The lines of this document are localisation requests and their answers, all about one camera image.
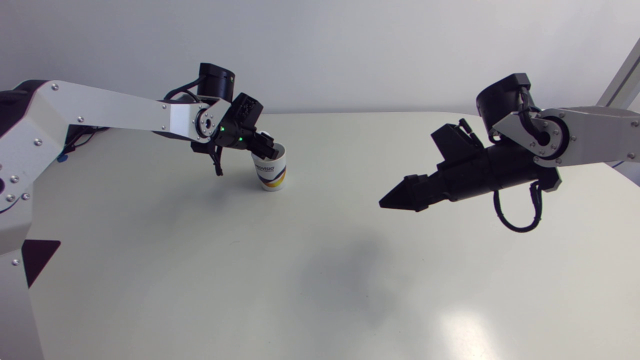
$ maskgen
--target robotic arm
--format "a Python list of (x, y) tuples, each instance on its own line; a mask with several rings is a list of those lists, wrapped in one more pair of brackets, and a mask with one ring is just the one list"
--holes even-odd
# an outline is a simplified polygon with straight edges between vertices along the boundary
[[(263, 159), (278, 155), (273, 139), (256, 132), (262, 105), (246, 94), (233, 100), (234, 78), (227, 69), (201, 63), (196, 81), (161, 101), (64, 81), (29, 80), (0, 92), (0, 359), (43, 359), (28, 286), (59, 242), (25, 237), (33, 182), (65, 152), (69, 127), (149, 130), (189, 141), (195, 152), (212, 158), (220, 176), (224, 147)], [(197, 95), (189, 91), (195, 86)], [(185, 96), (173, 100), (178, 94)]]
[[(512, 74), (484, 89), (476, 104), (493, 145), (484, 148), (464, 119), (442, 126), (431, 134), (444, 157), (438, 171), (405, 176), (380, 206), (422, 211), (493, 192), (503, 224), (526, 232), (540, 221), (541, 191), (561, 183), (557, 167), (640, 160), (640, 114), (603, 106), (540, 110), (530, 88), (526, 74)], [(528, 182), (536, 215), (530, 226), (515, 227), (500, 210), (499, 190)]]

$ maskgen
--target white cup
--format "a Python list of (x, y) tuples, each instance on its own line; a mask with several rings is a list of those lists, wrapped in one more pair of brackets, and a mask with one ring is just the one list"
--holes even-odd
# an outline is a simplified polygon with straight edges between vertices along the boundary
[(287, 157), (285, 147), (281, 143), (274, 143), (273, 148), (278, 151), (275, 159), (264, 158), (251, 154), (255, 172), (258, 174), (263, 190), (276, 192), (284, 187), (284, 176), (287, 173)]

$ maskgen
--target metal post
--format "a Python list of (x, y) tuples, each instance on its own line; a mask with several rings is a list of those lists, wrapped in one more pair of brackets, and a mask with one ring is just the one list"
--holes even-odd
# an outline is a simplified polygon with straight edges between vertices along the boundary
[[(636, 42), (596, 105), (627, 109), (638, 93), (640, 93), (640, 40)], [(640, 163), (612, 161), (607, 165), (640, 186)]]

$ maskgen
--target black triangular piece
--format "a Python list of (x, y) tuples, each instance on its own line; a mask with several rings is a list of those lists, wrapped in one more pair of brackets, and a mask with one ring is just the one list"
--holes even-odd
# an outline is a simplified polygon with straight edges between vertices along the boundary
[(393, 188), (388, 194), (386, 194), (379, 202), (381, 208), (387, 209), (401, 209), (401, 210), (414, 210), (413, 196), (409, 191), (409, 182), (412, 179), (405, 178), (395, 188)]
[(38, 275), (49, 262), (60, 246), (56, 240), (24, 240), (22, 244), (22, 262), (27, 275), (29, 287), (36, 281)]

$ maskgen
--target black cable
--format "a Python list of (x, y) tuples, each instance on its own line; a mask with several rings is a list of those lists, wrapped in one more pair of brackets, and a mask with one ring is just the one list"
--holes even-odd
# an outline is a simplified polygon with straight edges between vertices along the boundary
[(198, 97), (196, 95), (194, 95), (192, 92), (189, 92), (190, 88), (193, 88), (194, 86), (196, 86), (197, 84), (199, 84), (202, 80), (204, 80), (205, 76), (201, 75), (200, 77), (198, 77), (198, 79), (195, 79), (194, 81), (186, 84), (186, 85), (182, 85), (179, 88), (175, 88), (171, 91), (169, 91), (168, 93), (166, 93), (166, 95), (164, 96), (164, 100), (170, 100), (172, 97), (176, 96), (177, 94), (184, 92), (186, 94), (189, 94), (189, 96), (192, 96), (196, 102), (200, 102), (200, 100), (198, 99)]
[(496, 140), (495, 137), (493, 137), (493, 135), (489, 135), (489, 141), (491, 141), (491, 143), (493, 144), (498, 144), (502, 141), (502, 139)]
[(222, 164), (220, 163), (220, 160), (222, 159), (222, 146), (216, 147), (216, 158), (218, 159), (218, 162), (215, 164), (216, 175), (222, 176)]
[(495, 213), (509, 230), (515, 231), (516, 233), (528, 233), (535, 229), (540, 223), (540, 220), (542, 220), (542, 189), (540, 188), (539, 182), (536, 181), (532, 183), (529, 187), (529, 192), (531, 193), (531, 202), (533, 202), (533, 208), (535, 209), (536, 214), (531, 225), (525, 227), (516, 227), (504, 217), (504, 214), (502, 213), (502, 206), (500, 205), (499, 192), (493, 192), (493, 207), (495, 208)]
[(542, 131), (538, 130), (531, 120), (531, 114), (529, 112), (532, 111), (533, 108), (529, 105), (529, 91), (527, 91), (527, 88), (524, 86), (520, 87), (520, 100), (522, 100), (522, 103), (518, 105), (518, 116), (520, 117), (522, 127), (524, 127), (527, 133), (533, 136), (538, 143), (546, 145), (548, 141), (546, 141)]
[(85, 141), (83, 141), (82, 143), (74, 144), (74, 147), (78, 148), (78, 147), (80, 147), (80, 146), (82, 146), (82, 145), (84, 145), (84, 144), (88, 143), (88, 142), (89, 142), (89, 140), (91, 140), (91, 139), (93, 138), (93, 136), (94, 136), (94, 135), (95, 135), (95, 133), (92, 133), (92, 134), (89, 136), (89, 138), (88, 138), (88, 139), (86, 139)]

